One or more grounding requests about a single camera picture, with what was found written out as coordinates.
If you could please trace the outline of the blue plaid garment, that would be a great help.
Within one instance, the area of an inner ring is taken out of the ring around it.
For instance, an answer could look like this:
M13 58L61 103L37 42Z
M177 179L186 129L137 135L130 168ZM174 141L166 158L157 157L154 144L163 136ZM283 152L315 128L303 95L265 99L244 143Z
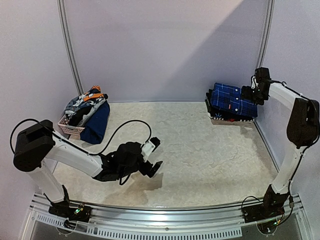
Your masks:
M210 95L212 107L235 115L256 118L257 106L242 97L241 88L216 82Z

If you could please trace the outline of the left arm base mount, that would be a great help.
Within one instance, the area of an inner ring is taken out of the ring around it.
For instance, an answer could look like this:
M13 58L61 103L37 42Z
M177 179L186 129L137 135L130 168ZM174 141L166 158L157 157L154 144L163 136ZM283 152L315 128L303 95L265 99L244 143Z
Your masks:
M71 207L70 203L64 200L52 203L48 212L52 215L66 218L69 221L88 223L91 218L92 210L93 209L90 206L83 205L82 203L77 205L77 207Z

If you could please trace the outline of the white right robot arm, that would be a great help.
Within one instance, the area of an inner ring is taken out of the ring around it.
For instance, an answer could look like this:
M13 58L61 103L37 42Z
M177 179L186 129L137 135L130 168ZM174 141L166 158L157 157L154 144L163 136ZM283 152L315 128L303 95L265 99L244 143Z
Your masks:
M285 82L273 80L269 69L257 68L251 85L241 88L241 96L255 105L263 105L273 98L290 110L286 127L288 146L279 172L268 186L259 206L262 218L269 218L283 207L289 197L291 184L306 150L320 138L320 104L289 88Z

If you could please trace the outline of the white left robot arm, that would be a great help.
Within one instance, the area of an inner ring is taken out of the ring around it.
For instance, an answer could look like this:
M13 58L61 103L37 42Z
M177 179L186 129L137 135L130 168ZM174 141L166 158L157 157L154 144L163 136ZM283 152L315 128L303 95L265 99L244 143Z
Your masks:
M9 142L13 165L32 178L63 217L74 213L74 205L68 201L66 187L45 165L45 159L63 163L99 182L118 181L121 186L136 172L152 178L162 165L162 161L151 163L148 160L161 144L157 137L149 136L144 143L122 143L105 155L102 151L89 152L70 142L55 131L50 120L31 121L34 123L32 126L20 131L16 141Z

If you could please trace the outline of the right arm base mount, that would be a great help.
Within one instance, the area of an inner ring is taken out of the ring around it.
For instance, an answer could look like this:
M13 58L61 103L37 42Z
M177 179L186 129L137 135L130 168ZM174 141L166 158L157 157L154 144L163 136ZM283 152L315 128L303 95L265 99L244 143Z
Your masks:
M281 217L285 213L284 207L266 208L262 203L246 205L241 207L242 217L245 223L258 222L275 217Z

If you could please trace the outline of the black t-shirt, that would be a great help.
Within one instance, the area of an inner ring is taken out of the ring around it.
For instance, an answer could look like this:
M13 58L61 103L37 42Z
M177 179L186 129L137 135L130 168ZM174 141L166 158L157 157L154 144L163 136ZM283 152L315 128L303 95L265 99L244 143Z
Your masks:
M205 99L205 104L208 112L208 116L210 119L223 119L223 120L247 120L247 121L252 121L254 120L253 117L249 116L243 116L243 115L237 115L235 113L227 112L225 110L217 109L214 108L211 105L211 95L212 95L212 89L209 89L208 92L206 93L206 99Z

